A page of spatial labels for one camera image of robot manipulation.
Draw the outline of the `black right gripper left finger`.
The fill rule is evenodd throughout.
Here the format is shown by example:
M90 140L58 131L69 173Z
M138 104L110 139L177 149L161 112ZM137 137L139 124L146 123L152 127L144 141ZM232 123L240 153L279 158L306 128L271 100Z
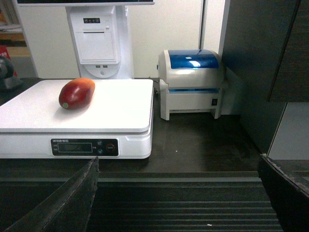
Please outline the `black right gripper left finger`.
M95 157L6 232L85 232L98 189Z

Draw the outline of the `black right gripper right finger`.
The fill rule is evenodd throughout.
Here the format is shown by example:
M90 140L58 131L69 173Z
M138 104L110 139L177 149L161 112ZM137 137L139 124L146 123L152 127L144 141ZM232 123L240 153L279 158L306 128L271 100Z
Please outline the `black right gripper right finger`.
M309 182L266 155L258 162L258 176L279 224L285 232L309 230Z

